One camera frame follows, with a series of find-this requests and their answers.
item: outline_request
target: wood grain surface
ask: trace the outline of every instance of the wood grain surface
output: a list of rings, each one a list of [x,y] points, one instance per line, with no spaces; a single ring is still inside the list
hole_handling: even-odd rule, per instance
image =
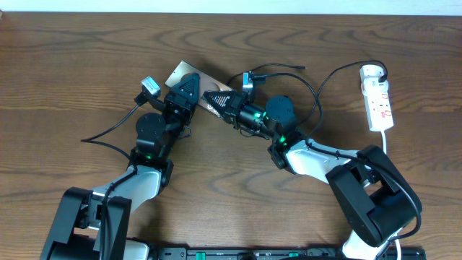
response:
[[[221,82],[267,62],[305,65],[262,71],[296,72],[313,86],[341,65],[385,62],[395,121],[389,156],[424,206],[422,229],[402,243],[423,247],[428,259],[462,258],[460,17],[4,13],[0,259],[36,259],[68,187],[90,189],[124,172],[117,152],[79,140],[123,118],[140,80],[165,82],[182,59]],[[317,141],[358,150],[380,144],[367,127],[358,70],[340,71],[326,85]],[[288,78],[269,79],[257,103],[278,94],[292,98],[299,117],[313,103]],[[147,111],[102,141],[129,151]],[[202,109],[191,128],[171,154],[170,185],[131,216],[129,236],[193,247],[341,245],[348,238],[329,186],[277,170],[269,142],[244,138]]]

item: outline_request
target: white cable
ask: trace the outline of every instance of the white cable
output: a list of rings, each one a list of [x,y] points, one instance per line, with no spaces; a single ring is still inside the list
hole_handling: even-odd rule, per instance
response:
[[[385,131],[380,131],[382,134],[382,150],[383,153],[387,154],[387,139],[385,137]]]
[[[396,260],[401,260],[401,245],[399,244],[399,239],[395,239],[396,247]]]

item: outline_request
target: white power strip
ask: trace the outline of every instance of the white power strip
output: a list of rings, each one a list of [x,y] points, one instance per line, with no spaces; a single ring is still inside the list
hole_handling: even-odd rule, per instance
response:
[[[393,126],[393,116],[388,98],[388,80],[379,82],[379,78],[383,76],[383,69],[376,65],[364,65],[359,73],[369,129],[371,131],[385,131]]]

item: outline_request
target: wooden tabletop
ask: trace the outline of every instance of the wooden tabletop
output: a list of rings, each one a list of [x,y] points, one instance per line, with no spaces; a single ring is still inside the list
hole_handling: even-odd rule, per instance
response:
[[[462,258],[460,17],[4,13],[0,259],[36,259],[67,188],[90,189],[125,171],[126,158],[79,140],[118,122],[134,106],[141,79],[163,83],[182,59],[220,82],[268,62],[305,65],[262,71],[294,72],[315,88],[339,66],[385,62],[395,122],[389,156],[424,207],[420,232],[402,243],[423,247],[428,259]],[[342,70],[326,85],[318,142],[380,145],[367,127],[358,71]],[[290,96],[300,118],[313,104],[294,79],[268,79],[257,103],[274,95]],[[147,111],[101,140],[129,151]],[[171,153],[170,185],[131,216],[129,236],[191,247],[341,245],[348,238],[330,187],[277,170],[270,142],[242,137],[202,109],[191,128],[193,136]]]

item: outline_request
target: white background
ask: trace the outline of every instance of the white background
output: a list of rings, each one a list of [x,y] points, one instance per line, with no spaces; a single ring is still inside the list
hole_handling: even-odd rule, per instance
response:
[[[0,0],[4,11],[462,15],[462,0]]]

